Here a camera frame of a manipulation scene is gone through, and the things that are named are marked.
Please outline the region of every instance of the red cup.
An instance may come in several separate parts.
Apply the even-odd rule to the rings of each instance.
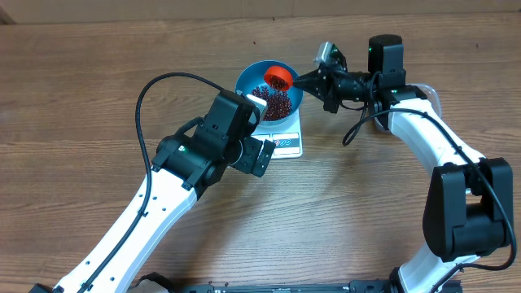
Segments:
[[[272,86],[271,81],[273,78],[278,78],[286,82],[286,85],[280,89],[281,91],[287,91],[293,86],[293,76],[287,69],[283,67],[275,65],[268,68],[264,75],[264,81],[266,81],[269,86]]]

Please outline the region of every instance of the wood grain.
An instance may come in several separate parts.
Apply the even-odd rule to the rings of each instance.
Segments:
[[[134,107],[152,77],[186,71],[233,89],[261,59],[313,69],[325,40],[357,71],[366,70],[369,37],[400,34],[408,81],[438,90],[444,120],[469,145],[507,159],[517,203],[520,27],[519,13],[0,27],[0,291],[54,285],[128,204],[144,175]],[[203,115],[215,94],[186,79],[155,85],[142,109],[149,152]],[[430,180],[407,147],[373,125],[343,147],[358,113],[331,115],[308,95],[301,110],[304,156],[273,161],[262,178],[227,171],[138,276],[232,286],[346,282],[386,278],[420,248]],[[520,226],[517,218],[518,233]],[[481,262],[498,264],[507,252]],[[520,277],[516,264],[460,278],[466,292],[517,292]]]
[[[0,0],[17,24],[515,12],[521,0]]]

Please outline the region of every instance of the kitchen scale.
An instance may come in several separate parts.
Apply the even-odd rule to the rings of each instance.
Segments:
[[[272,159],[300,158],[304,153],[299,109],[279,125],[258,125],[252,136],[261,141],[275,142]]]
[[[268,86],[264,75],[273,66],[287,69],[294,79],[299,76],[293,68],[280,61],[259,61],[244,69],[235,85],[235,92],[248,95],[256,87]],[[267,139],[275,142],[276,147],[271,156],[272,159],[300,158],[303,154],[299,106],[304,99],[304,92],[296,87],[291,87],[287,91],[287,96],[291,100],[290,115],[281,120],[261,121],[252,134],[254,138],[261,141]]]

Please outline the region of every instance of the dark beans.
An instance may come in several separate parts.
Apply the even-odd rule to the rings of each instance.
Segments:
[[[268,102],[268,111],[264,116],[265,121],[275,121],[286,118],[291,113],[291,100],[287,92],[275,91],[270,94],[267,86],[256,87],[252,94]]]
[[[282,90],[287,85],[287,83],[282,78],[278,78],[278,77],[271,77],[269,79],[269,83],[270,83],[270,86],[274,90],[277,90],[277,91]]]

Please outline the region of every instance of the white scale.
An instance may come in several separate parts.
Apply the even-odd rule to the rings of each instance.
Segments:
[[[299,109],[279,125],[259,124],[252,136],[261,141],[267,139],[275,142],[276,147],[271,156],[272,159],[300,158],[304,153]]]

